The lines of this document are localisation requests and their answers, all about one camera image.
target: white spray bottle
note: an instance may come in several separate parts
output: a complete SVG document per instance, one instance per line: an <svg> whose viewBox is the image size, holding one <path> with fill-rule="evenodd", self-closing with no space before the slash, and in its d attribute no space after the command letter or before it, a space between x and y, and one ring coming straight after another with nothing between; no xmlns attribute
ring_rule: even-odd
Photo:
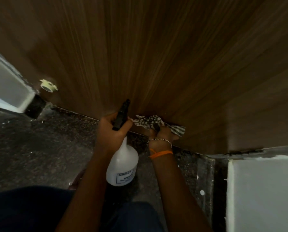
<svg viewBox="0 0 288 232"><path fill-rule="evenodd" d="M113 125L113 130L118 131L127 121L127 112L130 100L127 99L120 108ZM126 144L126 137L118 151L113 155L107 168L106 180L113 186L124 186L130 183L136 172L139 156L137 151Z"/></svg>

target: blue jeans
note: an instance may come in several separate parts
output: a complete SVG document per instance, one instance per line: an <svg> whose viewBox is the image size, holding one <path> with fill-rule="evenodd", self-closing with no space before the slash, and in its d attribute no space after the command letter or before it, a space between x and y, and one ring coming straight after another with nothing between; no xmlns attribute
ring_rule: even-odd
<svg viewBox="0 0 288 232"><path fill-rule="evenodd" d="M32 186L0 193L0 232L54 231L73 191ZM101 231L164 232L154 208L145 202L126 203Z"/></svg>

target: wood grain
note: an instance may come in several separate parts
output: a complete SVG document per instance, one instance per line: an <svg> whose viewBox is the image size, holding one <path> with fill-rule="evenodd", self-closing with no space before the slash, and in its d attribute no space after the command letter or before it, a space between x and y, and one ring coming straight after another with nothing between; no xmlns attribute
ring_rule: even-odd
<svg viewBox="0 0 288 232"><path fill-rule="evenodd" d="M288 0L0 0L0 53L65 109L186 126L183 148L288 145Z"/></svg>

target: orange wristband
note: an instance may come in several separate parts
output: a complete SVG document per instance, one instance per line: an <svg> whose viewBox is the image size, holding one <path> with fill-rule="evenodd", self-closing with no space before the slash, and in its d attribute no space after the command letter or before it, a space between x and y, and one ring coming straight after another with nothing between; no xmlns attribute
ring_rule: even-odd
<svg viewBox="0 0 288 232"><path fill-rule="evenodd" d="M159 156L166 155L166 154L172 154L172 155L173 155L173 152L172 152L172 151L155 152L155 150L152 149L152 148L150 148L149 150L153 152L153 154L152 154L151 156L149 156L149 158L151 158L151 159L154 159L154 158L157 158L157 157L159 157Z"/></svg>

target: floor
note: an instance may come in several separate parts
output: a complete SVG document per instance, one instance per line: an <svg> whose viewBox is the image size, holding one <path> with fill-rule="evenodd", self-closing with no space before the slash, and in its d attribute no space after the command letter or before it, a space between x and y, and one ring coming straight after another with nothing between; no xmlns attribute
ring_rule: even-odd
<svg viewBox="0 0 288 232"><path fill-rule="evenodd" d="M30 185L66 189L93 154L97 125L97 120L49 106L37 119L0 112L0 191ZM166 227L147 137L132 132L127 137L139 154L137 174L124 187L108 185L104 208L146 201ZM215 160L176 147L173 151L191 193L212 222Z"/></svg>

